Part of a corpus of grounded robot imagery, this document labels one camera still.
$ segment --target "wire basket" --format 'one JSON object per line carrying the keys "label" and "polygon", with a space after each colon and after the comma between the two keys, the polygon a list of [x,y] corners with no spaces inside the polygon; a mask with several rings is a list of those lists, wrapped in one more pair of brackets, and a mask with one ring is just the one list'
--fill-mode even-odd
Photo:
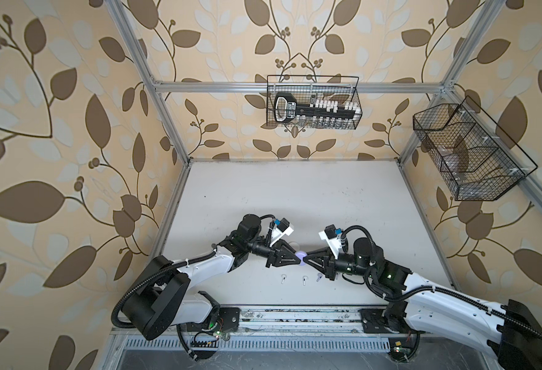
{"label": "wire basket", "polygon": [[267,125],[355,130],[363,114],[358,81],[353,76],[269,75]]}
{"label": "wire basket", "polygon": [[[436,164],[456,201],[494,201],[538,166],[475,101],[440,104],[413,115],[413,130]],[[495,124],[489,134],[474,117],[482,112]],[[519,165],[520,154],[530,163]]]}

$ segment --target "wallpaper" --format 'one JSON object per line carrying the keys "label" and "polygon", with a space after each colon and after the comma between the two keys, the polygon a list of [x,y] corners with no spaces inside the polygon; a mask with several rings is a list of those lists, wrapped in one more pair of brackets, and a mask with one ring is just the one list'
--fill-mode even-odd
{"label": "wallpaper", "polygon": [[0,369],[89,369],[180,172],[104,6],[0,1]]}
{"label": "wallpaper", "polygon": [[162,81],[438,82],[484,1],[122,0]]}
{"label": "wallpaper", "polygon": [[[457,89],[534,158],[532,176],[542,182],[542,1],[506,4]],[[424,149],[405,169],[462,291],[518,300],[542,325],[542,214],[521,189],[494,202],[456,202]]]}
{"label": "wallpaper", "polygon": [[393,159],[407,144],[425,94],[360,94],[356,130],[285,127],[266,122],[265,97],[223,93],[164,94],[187,153],[205,159]]}

